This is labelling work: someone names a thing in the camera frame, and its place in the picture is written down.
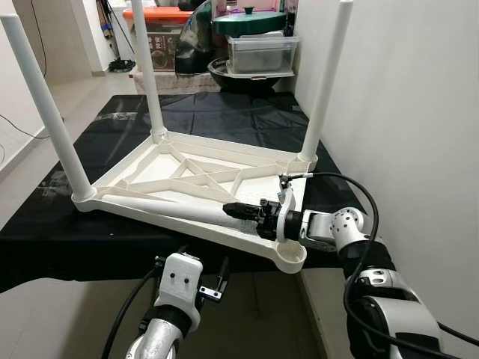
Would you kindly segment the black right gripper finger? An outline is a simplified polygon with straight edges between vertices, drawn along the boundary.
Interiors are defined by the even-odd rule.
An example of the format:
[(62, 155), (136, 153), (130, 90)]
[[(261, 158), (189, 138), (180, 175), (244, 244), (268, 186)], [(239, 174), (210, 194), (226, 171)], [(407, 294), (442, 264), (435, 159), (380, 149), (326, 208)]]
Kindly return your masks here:
[(257, 220), (260, 217), (260, 206), (242, 202), (225, 203), (223, 212), (231, 218), (240, 220)]

